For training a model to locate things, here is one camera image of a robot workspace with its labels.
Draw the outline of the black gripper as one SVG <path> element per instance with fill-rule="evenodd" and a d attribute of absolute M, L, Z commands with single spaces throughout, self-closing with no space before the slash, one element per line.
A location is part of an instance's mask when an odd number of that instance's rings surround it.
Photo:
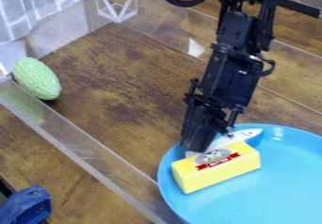
<path fill-rule="evenodd" d="M 204 152 L 215 135 L 231 131 L 264 76 L 260 60 L 220 44 L 212 43 L 210 48 L 202 79 L 189 80 L 182 98 L 181 147 L 192 152 Z"/>

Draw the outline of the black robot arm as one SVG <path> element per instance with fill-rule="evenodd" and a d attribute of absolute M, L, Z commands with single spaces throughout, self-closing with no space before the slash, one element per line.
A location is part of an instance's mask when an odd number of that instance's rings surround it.
<path fill-rule="evenodd" d="M 215 135 L 227 136 L 244 112 L 257 81 L 273 72 L 263 57 L 272 40 L 277 0 L 219 0 L 216 41 L 204 76 L 190 80 L 184 94 L 186 110 L 181 147 L 204 152 Z"/>

